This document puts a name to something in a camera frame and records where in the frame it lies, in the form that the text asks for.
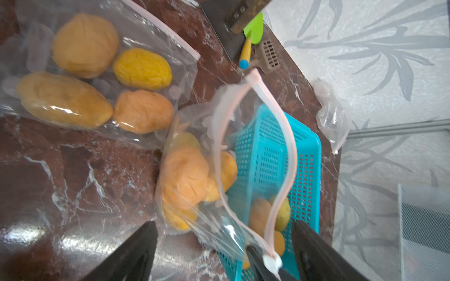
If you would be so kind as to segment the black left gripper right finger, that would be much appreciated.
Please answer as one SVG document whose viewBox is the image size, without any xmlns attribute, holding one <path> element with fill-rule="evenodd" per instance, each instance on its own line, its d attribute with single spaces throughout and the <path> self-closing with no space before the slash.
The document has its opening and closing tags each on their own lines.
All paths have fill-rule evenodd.
<svg viewBox="0 0 450 281">
<path fill-rule="evenodd" d="M 296 267 L 301 281 L 366 281 L 367 278 L 328 245 L 306 222 L 297 220 L 291 227 Z M 253 246 L 246 248 L 257 281 L 295 281 L 284 269 L 273 274 L 263 256 Z"/>
</svg>

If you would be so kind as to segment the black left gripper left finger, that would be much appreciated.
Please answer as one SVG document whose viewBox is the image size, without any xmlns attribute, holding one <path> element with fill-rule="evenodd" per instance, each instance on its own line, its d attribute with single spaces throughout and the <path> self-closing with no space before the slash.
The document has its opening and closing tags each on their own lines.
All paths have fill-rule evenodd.
<svg viewBox="0 0 450 281">
<path fill-rule="evenodd" d="M 148 221 L 83 280 L 148 281 L 154 263 L 157 242 L 157 225 L 154 221 Z"/>
</svg>

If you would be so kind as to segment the large brown potato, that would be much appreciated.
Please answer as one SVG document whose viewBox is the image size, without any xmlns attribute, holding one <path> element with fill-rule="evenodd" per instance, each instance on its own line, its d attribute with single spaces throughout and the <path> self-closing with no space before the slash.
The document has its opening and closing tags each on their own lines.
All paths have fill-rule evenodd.
<svg viewBox="0 0 450 281">
<path fill-rule="evenodd" d="M 95 129 L 113 115 L 111 104 L 90 84 L 46 71 L 23 77 L 16 93 L 31 115 L 51 124 Z"/>
</svg>

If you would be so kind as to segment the yellow wrinkled potato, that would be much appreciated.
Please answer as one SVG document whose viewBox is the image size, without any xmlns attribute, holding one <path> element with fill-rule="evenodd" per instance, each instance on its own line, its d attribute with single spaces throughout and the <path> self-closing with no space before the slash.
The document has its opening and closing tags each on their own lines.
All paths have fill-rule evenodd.
<svg viewBox="0 0 450 281">
<path fill-rule="evenodd" d="M 112 66 L 122 84 L 144 90 L 159 90 L 172 82 L 169 63 L 160 55 L 133 48 L 122 52 Z"/>
</svg>

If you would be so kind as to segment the clear zipper bag with dots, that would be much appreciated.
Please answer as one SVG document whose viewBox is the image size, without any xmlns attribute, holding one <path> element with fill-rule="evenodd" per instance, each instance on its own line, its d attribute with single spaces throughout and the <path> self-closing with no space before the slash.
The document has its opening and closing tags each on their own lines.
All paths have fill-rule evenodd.
<svg viewBox="0 0 450 281">
<path fill-rule="evenodd" d="M 1 114 L 161 148 L 200 54 L 133 1 L 2 1 Z"/>
</svg>

